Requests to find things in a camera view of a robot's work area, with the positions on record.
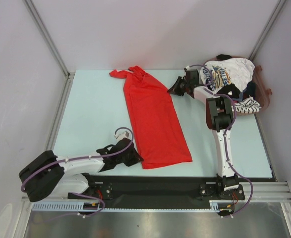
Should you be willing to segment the red tank top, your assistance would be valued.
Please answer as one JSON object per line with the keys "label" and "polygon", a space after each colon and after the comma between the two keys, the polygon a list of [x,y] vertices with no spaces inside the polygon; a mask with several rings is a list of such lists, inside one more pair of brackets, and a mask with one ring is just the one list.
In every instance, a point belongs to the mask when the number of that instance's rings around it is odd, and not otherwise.
{"label": "red tank top", "polygon": [[109,75],[125,81],[123,93],[142,168],[192,162],[168,89],[138,66]]}

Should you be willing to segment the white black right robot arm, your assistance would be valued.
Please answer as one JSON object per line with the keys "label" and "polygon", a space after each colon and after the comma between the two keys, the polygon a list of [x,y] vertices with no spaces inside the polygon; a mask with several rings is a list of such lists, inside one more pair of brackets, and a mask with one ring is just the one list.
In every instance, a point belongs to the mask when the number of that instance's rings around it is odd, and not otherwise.
{"label": "white black right robot arm", "polygon": [[205,86],[196,69],[186,69],[184,76],[179,76],[173,86],[168,89],[172,95],[190,95],[205,105],[206,124],[211,130],[217,151],[218,172],[214,191],[208,196],[219,199],[234,199],[239,192],[238,174],[234,171],[230,148],[231,127],[234,122],[231,100],[223,94],[215,94]]}

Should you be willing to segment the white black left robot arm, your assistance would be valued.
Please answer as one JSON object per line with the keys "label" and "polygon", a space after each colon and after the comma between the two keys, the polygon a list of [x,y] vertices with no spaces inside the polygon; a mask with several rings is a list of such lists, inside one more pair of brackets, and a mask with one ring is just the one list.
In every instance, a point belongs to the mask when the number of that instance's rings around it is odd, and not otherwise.
{"label": "white black left robot arm", "polygon": [[143,161],[133,142],[122,138],[116,144],[97,149],[96,152],[74,158],[58,157],[53,151],[41,153],[19,172],[21,191],[31,202],[50,196],[77,199],[103,197],[93,176],[114,169],[118,164],[129,167]]}

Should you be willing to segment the white printed tank top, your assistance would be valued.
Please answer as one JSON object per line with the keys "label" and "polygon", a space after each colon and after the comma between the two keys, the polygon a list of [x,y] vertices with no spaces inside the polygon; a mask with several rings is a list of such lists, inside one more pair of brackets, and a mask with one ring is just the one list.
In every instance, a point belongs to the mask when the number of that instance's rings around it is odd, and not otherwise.
{"label": "white printed tank top", "polygon": [[255,65],[246,58],[230,58],[224,61],[209,61],[199,71],[203,84],[216,93],[230,84],[244,91],[253,78]]}

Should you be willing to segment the navy white striped tank top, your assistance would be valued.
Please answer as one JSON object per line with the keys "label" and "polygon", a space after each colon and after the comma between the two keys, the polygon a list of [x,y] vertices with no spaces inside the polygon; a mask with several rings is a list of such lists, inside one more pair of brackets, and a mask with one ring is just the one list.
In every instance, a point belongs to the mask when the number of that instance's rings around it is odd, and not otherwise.
{"label": "navy white striped tank top", "polygon": [[240,114],[255,114],[261,110],[261,105],[253,97],[249,97],[235,103],[235,109]]}

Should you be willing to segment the brown translucent laundry basket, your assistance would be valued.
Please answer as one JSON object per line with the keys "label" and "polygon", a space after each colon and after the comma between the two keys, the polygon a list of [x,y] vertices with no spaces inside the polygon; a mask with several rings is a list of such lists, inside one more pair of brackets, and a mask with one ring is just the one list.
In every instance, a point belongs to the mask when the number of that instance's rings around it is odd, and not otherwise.
{"label": "brown translucent laundry basket", "polygon": [[[233,56],[233,58],[244,58],[244,57]],[[208,60],[207,62],[209,61],[218,61],[218,60],[215,57]],[[269,96],[272,95],[271,89],[266,88],[263,83],[263,80],[261,77],[261,71],[262,71],[262,68],[260,66],[255,66],[252,81],[250,81],[247,85],[247,88],[244,91],[242,91],[243,93],[242,100],[249,97],[253,97],[261,105],[261,110],[259,112],[263,111],[269,106],[269,103],[270,103]],[[235,103],[238,103],[238,102],[234,101],[233,99],[232,101],[234,102],[232,109],[236,110]],[[240,114],[237,111],[236,111],[236,114],[240,116],[248,115],[248,114]]]}

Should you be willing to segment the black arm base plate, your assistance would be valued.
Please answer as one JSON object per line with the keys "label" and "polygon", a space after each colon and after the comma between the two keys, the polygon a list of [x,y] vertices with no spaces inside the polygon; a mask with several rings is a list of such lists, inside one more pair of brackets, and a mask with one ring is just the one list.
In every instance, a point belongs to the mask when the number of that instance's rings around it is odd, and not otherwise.
{"label": "black arm base plate", "polygon": [[246,181],[216,177],[141,177],[93,176],[85,174],[88,188],[71,191],[68,198],[87,199],[95,196],[108,209],[203,209],[211,200],[229,203],[247,200],[251,186],[256,182],[272,182],[271,178],[253,178]]}

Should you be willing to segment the aluminium frame rail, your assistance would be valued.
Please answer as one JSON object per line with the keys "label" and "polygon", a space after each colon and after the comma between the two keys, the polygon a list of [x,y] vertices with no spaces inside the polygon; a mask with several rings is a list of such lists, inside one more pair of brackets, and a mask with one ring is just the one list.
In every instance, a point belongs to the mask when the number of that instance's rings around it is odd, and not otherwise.
{"label": "aluminium frame rail", "polygon": [[[206,183],[202,185],[194,184],[192,187],[186,187],[185,183],[172,185],[163,185],[152,183],[114,183],[97,182],[91,186],[84,186],[78,181],[61,182],[56,186],[46,185],[43,188],[29,191],[26,194],[30,202],[39,202],[48,199],[80,199],[82,195],[85,199],[90,196],[89,193],[101,193],[104,200],[116,199],[123,195],[130,196],[192,196],[199,197],[202,200],[221,200],[217,196],[208,196],[208,192],[214,191],[212,187],[216,183]],[[239,201],[251,199],[254,202],[291,202],[291,192],[286,182],[241,182],[239,183],[239,192],[236,193]]]}

